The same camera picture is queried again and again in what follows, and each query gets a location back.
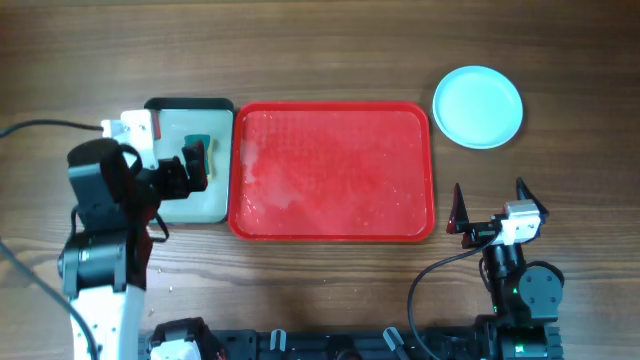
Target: tabletop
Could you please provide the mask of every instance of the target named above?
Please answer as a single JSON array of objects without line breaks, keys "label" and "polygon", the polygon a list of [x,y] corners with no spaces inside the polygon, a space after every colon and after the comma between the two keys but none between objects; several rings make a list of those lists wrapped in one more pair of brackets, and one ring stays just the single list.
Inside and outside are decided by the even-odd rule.
[{"label": "tabletop", "polygon": [[[4,0],[0,127],[95,124],[157,96],[415,102],[468,64],[521,92],[525,121],[494,150],[431,123],[437,226],[426,241],[258,244],[226,224],[172,228],[147,271],[143,330],[202,316],[215,329],[407,328],[409,285],[457,254],[445,224],[459,182],[473,221],[515,198],[522,176],[549,209],[525,246],[566,276],[567,359],[640,358],[640,8],[634,1]],[[75,197],[66,154],[96,134],[30,128],[1,140],[0,235],[60,287],[56,259]],[[419,325],[492,312],[477,257],[428,275]],[[0,260],[0,359],[69,359],[68,315]]]}]

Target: wooden table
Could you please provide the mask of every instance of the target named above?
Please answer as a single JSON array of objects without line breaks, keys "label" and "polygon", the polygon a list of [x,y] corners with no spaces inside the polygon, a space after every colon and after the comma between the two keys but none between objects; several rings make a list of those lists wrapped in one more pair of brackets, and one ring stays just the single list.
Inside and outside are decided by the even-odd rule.
[{"label": "wooden table", "polygon": [[[153,250],[143,329],[191,316],[217,329],[406,328],[414,276],[461,251],[460,237],[444,232],[453,185],[481,221],[514,199],[521,175],[551,212],[525,255],[567,277],[558,322],[567,359],[640,358],[637,3],[2,3],[1,127],[41,117],[96,123],[154,96],[429,109],[438,81],[467,64],[498,69],[522,93],[522,129],[496,150],[457,146],[432,124],[438,226],[428,241],[271,245],[238,240],[227,225],[175,228]],[[56,288],[75,203],[66,154],[95,135],[41,127],[0,144],[0,234]],[[491,313],[477,260],[425,278],[419,324]],[[67,314],[6,261],[0,287],[0,359],[72,357]]]}]

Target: round plate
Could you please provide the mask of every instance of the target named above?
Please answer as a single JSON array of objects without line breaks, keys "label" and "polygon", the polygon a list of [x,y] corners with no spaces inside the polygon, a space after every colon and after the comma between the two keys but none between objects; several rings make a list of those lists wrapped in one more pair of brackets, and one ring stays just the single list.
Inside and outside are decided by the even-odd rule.
[{"label": "round plate", "polygon": [[433,97],[433,115],[440,130],[472,149],[490,149],[511,139],[522,124],[522,99],[499,72],[465,66],[440,81]]}]

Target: red tray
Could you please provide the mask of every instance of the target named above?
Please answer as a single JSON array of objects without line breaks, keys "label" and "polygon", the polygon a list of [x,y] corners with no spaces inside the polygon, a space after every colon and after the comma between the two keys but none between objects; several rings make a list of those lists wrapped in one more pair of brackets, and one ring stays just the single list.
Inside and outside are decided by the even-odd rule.
[{"label": "red tray", "polygon": [[411,103],[253,103],[235,123],[229,224],[248,240],[415,242],[435,223]]}]

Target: wood grain surface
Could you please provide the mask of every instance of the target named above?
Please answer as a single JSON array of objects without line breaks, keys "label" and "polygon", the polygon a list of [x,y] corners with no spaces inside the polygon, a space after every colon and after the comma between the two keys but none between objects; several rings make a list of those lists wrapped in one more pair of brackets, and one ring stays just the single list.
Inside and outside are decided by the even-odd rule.
[{"label": "wood grain surface", "polygon": [[[484,221],[523,176],[549,208],[525,247],[567,277],[567,359],[640,358],[640,9],[635,1],[0,1],[0,127],[95,124],[155,96],[406,100],[493,67],[521,91],[518,136],[462,148],[432,123],[437,227],[418,245],[255,244],[227,225],[177,227],[153,249],[142,328],[202,316],[212,328],[408,326],[406,294],[459,253],[444,233],[453,185]],[[0,235],[49,284],[75,197],[66,154],[96,134],[31,128],[0,142]],[[417,322],[491,313],[477,257],[427,276]],[[70,359],[68,316],[0,261],[0,359]]]}]

